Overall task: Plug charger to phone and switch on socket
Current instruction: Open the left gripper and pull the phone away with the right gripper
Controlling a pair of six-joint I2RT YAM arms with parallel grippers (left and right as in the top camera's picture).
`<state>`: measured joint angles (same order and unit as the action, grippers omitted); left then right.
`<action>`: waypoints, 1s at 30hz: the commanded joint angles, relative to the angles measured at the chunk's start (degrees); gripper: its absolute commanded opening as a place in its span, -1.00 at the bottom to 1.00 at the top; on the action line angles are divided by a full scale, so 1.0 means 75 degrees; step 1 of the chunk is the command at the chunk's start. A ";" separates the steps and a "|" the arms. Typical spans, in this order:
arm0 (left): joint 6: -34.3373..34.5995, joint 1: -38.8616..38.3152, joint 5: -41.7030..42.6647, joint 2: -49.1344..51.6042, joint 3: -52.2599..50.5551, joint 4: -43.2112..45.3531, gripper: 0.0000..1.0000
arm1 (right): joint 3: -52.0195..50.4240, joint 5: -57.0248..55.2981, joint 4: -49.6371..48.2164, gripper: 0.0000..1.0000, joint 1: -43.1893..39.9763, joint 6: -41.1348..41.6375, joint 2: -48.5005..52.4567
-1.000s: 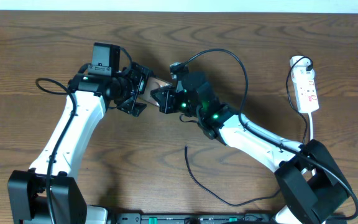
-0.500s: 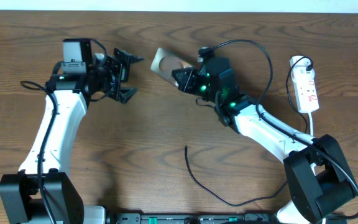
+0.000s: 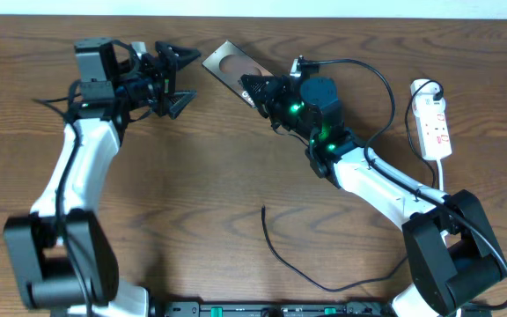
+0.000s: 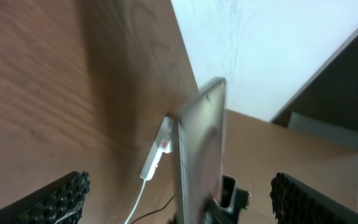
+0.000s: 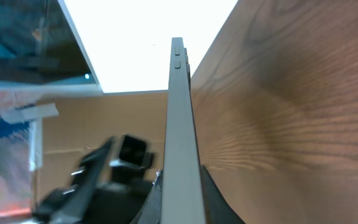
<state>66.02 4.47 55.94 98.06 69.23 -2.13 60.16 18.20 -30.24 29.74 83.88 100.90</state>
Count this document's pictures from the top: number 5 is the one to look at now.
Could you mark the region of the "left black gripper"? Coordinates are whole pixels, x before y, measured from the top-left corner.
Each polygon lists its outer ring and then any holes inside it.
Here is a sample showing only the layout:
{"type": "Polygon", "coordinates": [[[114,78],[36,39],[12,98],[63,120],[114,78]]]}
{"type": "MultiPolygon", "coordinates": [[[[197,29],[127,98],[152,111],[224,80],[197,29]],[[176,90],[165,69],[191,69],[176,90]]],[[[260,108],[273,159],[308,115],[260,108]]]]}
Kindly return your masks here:
{"type": "Polygon", "coordinates": [[[36,223],[79,223],[97,188],[114,192],[147,193],[153,183],[145,180],[147,170],[154,163],[155,154],[148,151],[143,139],[125,134],[118,140],[107,139],[99,148],[81,158],[78,168],[71,173],[68,187],[52,190],[32,212],[36,223]],[[105,163],[109,179],[98,178],[105,163]]]}

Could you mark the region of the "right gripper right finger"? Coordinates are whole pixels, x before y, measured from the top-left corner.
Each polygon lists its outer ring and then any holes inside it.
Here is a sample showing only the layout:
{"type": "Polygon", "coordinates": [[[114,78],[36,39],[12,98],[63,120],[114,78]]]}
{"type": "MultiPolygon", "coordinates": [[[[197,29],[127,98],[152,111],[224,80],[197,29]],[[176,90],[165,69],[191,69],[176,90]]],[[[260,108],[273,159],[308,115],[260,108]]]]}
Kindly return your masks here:
{"type": "Polygon", "coordinates": [[[246,224],[226,202],[207,168],[200,167],[206,217],[209,224],[246,224]]]}

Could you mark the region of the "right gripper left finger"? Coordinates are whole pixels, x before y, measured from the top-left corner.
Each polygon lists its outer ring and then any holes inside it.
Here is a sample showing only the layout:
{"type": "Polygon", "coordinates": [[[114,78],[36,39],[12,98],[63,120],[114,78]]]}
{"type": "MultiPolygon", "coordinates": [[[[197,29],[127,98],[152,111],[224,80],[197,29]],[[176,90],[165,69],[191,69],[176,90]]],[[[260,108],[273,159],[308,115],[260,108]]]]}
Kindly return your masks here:
{"type": "Polygon", "coordinates": [[[143,206],[130,224],[160,224],[162,211],[163,170],[156,172],[156,179],[143,206]]]}

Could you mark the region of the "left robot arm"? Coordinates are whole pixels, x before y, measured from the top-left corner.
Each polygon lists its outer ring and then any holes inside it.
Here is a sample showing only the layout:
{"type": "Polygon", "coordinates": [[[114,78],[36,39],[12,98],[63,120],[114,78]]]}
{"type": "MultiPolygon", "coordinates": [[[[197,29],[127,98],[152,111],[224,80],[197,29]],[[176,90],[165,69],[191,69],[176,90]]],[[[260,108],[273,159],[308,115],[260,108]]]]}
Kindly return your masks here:
{"type": "Polygon", "coordinates": [[[52,190],[32,212],[35,223],[130,223],[153,183],[144,175],[154,162],[148,142],[111,137],[83,156],[68,187],[52,190]]]}

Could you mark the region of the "Samsung Galaxy smartphone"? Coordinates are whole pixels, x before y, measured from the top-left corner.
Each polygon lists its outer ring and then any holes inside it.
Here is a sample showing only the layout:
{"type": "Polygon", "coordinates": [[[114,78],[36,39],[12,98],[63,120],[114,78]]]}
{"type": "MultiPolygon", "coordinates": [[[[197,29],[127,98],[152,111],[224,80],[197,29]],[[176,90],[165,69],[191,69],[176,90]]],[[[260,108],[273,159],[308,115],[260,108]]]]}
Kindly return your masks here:
{"type": "Polygon", "coordinates": [[[172,39],[163,161],[161,222],[206,223],[186,48],[172,39]]]}

